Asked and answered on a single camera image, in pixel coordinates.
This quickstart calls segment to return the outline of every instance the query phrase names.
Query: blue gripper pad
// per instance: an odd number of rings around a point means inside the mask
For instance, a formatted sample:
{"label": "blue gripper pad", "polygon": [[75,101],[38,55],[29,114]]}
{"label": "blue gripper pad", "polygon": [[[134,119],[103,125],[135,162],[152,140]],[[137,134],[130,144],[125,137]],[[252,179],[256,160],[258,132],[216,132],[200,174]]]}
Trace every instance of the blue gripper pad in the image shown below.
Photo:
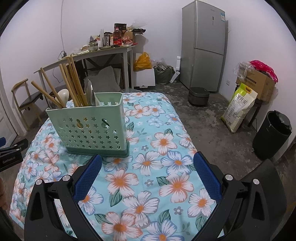
{"label": "blue gripper pad", "polygon": [[91,189],[94,180],[99,174],[102,168],[102,158],[100,155],[93,157],[91,163],[86,167],[84,172],[81,174],[80,178],[74,186],[73,199],[75,203],[78,204],[79,201],[84,200],[87,193]]}
{"label": "blue gripper pad", "polygon": [[198,152],[196,152],[193,157],[193,165],[210,198],[216,200],[218,203],[222,199],[221,184],[204,160],[203,156]]}

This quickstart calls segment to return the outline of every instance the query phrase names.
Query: metal bolt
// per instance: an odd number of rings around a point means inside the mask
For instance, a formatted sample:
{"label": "metal bolt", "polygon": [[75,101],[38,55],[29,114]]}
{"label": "metal bolt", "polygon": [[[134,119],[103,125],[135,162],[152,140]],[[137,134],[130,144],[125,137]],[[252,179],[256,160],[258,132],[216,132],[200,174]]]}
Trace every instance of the metal bolt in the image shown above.
{"label": "metal bolt", "polygon": [[260,182],[259,182],[258,179],[253,179],[253,183],[256,184],[256,185],[258,185]]}
{"label": "metal bolt", "polygon": [[36,181],[36,185],[40,185],[42,183],[42,179],[38,179],[37,181]]}
{"label": "metal bolt", "polygon": [[63,181],[69,181],[70,180],[70,176],[69,175],[65,175],[63,176]]}
{"label": "metal bolt", "polygon": [[233,176],[231,176],[230,174],[227,174],[225,176],[225,179],[228,180],[228,181],[231,181],[233,179]]}

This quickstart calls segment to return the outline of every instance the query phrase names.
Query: wooden chair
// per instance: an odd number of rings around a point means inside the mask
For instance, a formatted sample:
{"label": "wooden chair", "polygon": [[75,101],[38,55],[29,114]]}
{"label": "wooden chair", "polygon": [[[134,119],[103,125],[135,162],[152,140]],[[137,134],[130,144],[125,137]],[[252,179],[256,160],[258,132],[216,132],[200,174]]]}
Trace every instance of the wooden chair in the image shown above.
{"label": "wooden chair", "polygon": [[[26,124],[28,130],[30,129],[28,123],[26,122],[25,118],[24,118],[24,115],[22,114],[22,110],[24,109],[28,109],[30,110],[30,108],[33,109],[33,111],[35,112],[35,114],[37,115],[39,121],[41,122],[41,118],[38,114],[38,110],[37,110],[37,107],[35,105],[35,102],[40,98],[41,100],[43,100],[43,96],[42,96],[42,93],[40,93],[39,91],[34,93],[33,95],[30,94],[29,92],[29,88],[28,88],[28,84],[27,84],[27,81],[28,79],[25,79],[21,82],[18,82],[17,84],[15,84],[13,86],[13,88],[11,89],[11,92],[13,94],[13,98],[15,100],[15,104],[20,112],[20,115],[24,121],[24,123]],[[22,84],[25,84],[25,87],[26,87],[26,91],[27,91],[27,94],[28,94],[28,98],[19,106],[18,102],[17,102],[17,98],[15,97],[15,92],[16,90],[22,85]]]}

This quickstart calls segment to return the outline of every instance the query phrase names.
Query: white door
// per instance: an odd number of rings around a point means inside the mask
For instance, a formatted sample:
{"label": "white door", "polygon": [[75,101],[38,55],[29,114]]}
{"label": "white door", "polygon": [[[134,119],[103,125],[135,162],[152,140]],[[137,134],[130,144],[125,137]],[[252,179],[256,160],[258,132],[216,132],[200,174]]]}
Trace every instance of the white door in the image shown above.
{"label": "white door", "polygon": [[2,147],[4,148],[9,147],[12,144],[14,139],[17,137],[17,134],[6,115],[0,100],[0,138],[1,137],[5,137],[6,139],[6,145]]}

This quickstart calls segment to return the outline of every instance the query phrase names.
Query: floral tablecloth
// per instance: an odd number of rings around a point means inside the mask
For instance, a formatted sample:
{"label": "floral tablecloth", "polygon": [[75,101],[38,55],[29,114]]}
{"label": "floral tablecloth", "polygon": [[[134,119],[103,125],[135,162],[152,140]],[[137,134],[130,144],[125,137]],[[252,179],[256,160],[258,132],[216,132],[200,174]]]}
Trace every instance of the floral tablecloth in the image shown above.
{"label": "floral tablecloth", "polygon": [[[79,206],[103,240],[191,240],[216,203],[197,172],[190,136],[168,98],[161,93],[125,93],[130,153],[103,158],[103,167]],[[73,107],[72,101],[67,107]],[[37,179],[72,175],[90,156],[67,153],[49,119],[32,141],[17,175],[10,216],[22,228]],[[60,219],[75,236],[59,200]]]}

